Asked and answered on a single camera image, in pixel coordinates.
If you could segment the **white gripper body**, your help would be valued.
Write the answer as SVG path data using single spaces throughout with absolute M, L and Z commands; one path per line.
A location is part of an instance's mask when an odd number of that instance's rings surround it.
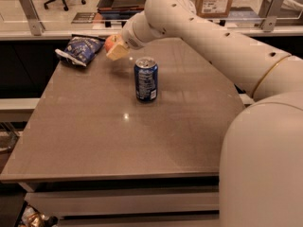
M 147 20 L 145 12 L 141 11 L 131 17 L 121 30 L 123 41 L 131 49 L 140 49 L 158 38 L 158 31 Z

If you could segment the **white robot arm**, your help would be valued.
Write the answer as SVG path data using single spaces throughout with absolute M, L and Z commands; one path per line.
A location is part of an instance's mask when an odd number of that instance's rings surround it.
M 303 61 L 194 12 L 188 0 L 146 0 L 107 38 L 109 58 L 177 37 L 254 99 L 223 140 L 221 227 L 303 227 Z

